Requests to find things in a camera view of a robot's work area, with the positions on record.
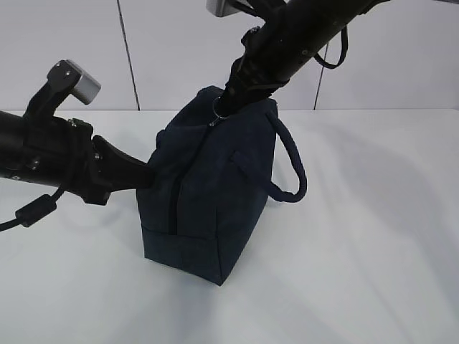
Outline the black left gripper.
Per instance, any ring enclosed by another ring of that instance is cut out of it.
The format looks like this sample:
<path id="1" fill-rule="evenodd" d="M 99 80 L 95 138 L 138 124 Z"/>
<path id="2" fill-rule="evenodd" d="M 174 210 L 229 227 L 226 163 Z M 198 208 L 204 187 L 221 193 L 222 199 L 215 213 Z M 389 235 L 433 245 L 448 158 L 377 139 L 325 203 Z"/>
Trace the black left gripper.
<path id="1" fill-rule="evenodd" d="M 92 125 L 77 119 L 54 117 L 43 126 L 28 125 L 22 162 L 21 180 L 64 186 L 98 206 L 106 205 L 113 192 L 148 188 L 154 177 L 147 163 L 93 137 Z"/>

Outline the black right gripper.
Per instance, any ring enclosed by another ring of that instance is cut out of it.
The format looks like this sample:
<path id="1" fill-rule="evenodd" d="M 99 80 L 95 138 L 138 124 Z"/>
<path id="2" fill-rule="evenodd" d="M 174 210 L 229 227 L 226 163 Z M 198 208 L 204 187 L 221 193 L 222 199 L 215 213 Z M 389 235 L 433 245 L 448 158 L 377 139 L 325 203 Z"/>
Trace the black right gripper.
<path id="1" fill-rule="evenodd" d="M 226 118 L 246 105 L 264 100 L 290 81 L 289 77 L 275 75 L 279 66 L 276 54 L 282 48 L 277 29 L 274 24 L 264 24 L 249 29 L 241 38 L 244 54 L 232 64 L 224 92 L 217 101 L 218 116 Z"/>

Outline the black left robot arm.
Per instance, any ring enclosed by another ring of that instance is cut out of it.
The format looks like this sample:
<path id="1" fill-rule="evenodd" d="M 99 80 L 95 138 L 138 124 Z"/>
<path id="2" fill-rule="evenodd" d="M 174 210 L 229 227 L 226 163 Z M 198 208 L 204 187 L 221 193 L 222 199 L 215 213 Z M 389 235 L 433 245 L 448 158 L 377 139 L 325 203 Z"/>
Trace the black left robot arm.
<path id="1" fill-rule="evenodd" d="M 84 121 L 34 123 L 1 113 L 1 177 L 63 187 L 86 204 L 104 206 L 113 192 L 151 186 L 154 172 Z"/>

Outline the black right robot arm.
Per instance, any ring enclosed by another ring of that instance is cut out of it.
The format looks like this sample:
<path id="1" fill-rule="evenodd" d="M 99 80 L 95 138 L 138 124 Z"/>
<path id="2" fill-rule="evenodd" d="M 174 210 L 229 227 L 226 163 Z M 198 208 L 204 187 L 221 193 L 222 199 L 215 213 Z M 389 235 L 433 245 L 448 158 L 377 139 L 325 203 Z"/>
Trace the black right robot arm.
<path id="1" fill-rule="evenodd" d="M 243 55 L 231 67 L 217 114 L 227 117 L 270 97 L 373 1 L 251 1 L 264 20 L 248 30 Z"/>

